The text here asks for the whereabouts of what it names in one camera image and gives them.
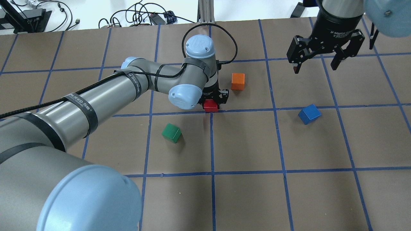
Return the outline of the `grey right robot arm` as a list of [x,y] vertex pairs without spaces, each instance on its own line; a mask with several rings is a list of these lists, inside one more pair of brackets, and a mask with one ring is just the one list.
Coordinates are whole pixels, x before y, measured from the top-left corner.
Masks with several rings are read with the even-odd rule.
[[357,56],[365,35],[357,28],[364,15],[372,22],[370,49],[378,34],[391,38],[410,35],[409,0],[304,0],[304,7],[319,8],[317,20],[308,38],[296,35],[287,51],[287,59],[298,74],[302,63],[321,54],[335,53],[331,68]]

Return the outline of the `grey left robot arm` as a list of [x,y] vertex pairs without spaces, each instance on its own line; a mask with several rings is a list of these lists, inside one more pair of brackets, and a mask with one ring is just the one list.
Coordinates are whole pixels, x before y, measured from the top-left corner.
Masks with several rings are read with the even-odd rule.
[[213,40],[194,35],[182,49],[180,69],[128,57],[109,77],[45,110],[1,115],[2,231],[138,230],[143,206],[134,181],[66,150],[148,90],[184,110],[220,95],[225,103]]

